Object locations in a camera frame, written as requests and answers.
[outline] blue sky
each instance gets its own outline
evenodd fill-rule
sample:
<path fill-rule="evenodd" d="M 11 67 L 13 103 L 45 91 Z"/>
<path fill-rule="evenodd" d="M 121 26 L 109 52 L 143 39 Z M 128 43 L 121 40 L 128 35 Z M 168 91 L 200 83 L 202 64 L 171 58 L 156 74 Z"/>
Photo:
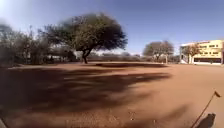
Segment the blue sky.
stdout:
<path fill-rule="evenodd" d="M 152 41 L 224 39 L 224 0 L 0 0 L 0 19 L 28 31 L 92 12 L 115 18 L 127 33 L 126 51 L 141 54 Z"/>

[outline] dirt ground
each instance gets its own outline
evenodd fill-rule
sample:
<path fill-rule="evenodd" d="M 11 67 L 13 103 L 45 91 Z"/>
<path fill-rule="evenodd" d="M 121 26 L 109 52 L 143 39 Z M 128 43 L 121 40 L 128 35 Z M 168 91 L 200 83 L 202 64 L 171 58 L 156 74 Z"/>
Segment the dirt ground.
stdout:
<path fill-rule="evenodd" d="M 10 128 L 190 128 L 215 90 L 224 95 L 223 76 L 221 66 L 145 63 L 0 69 L 0 116 Z M 214 97 L 198 128 L 223 128 L 223 108 Z"/>

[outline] acacia tree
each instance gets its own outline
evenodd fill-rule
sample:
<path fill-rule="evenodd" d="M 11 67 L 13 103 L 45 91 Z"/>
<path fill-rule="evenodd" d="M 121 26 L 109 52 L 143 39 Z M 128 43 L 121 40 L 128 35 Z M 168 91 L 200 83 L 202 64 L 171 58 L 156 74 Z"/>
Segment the acacia tree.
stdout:
<path fill-rule="evenodd" d="M 199 45 L 198 44 L 192 44 L 192 45 L 189 45 L 189 46 L 185 46 L 182 50 L 182 53 L 186 56 L 188 56 L 188 63 L 192 60 L 193 60 L 193 56 L 195 56 L 196 54 L 199 54 L 200 53 L 200 50 L 199 50 Z"/>
<path fill-rule="evenodd" d="M 127 44 L 121 26 L 104 14 L 77 16 L 58 26 L 47 26 L 44 33 L 50 41 L 66 43 L 76 51 L 82 51 L 85 63 L 92 50 L 124 49 Z"/>
<path fill-rule="evenodd" d="M 163 54 L 162 42 L 151 42 L 145 46 L 144 56 L 155 56 L 156 60 Z"/>
<path fill-rule="evenodd" d="M 168 55 L 173 54 L 173 45 L 168 42 L 151 42 L 145 46 L 145 49 L 143 51 L 143 55 L 145 56 L 154 56 L 156 57 L 156 61 L 158 62 L 159 57 L 161 55 L 166 56 L 166 63 L 167 63 L 167 57 Z"/>

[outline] building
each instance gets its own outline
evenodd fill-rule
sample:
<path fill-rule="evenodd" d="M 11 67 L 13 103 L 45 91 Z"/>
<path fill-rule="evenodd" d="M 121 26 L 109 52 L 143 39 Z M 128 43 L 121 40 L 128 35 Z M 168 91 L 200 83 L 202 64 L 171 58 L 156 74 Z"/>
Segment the building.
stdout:
<path fill-rule="evenodd" d="M 183 49 L 186 46 L 193 44 L 199 45 L 200 53 L 191 57 L 189 55 L 183 54 Z M 180 47 L 180 63 L 190 63 L 190 64 L 213 64 L 221 65 L 223 64 L 223 52 L 224 52 L 224 40 L 210 40 L 193 42 L 188 44 L 183 44 Z"/>

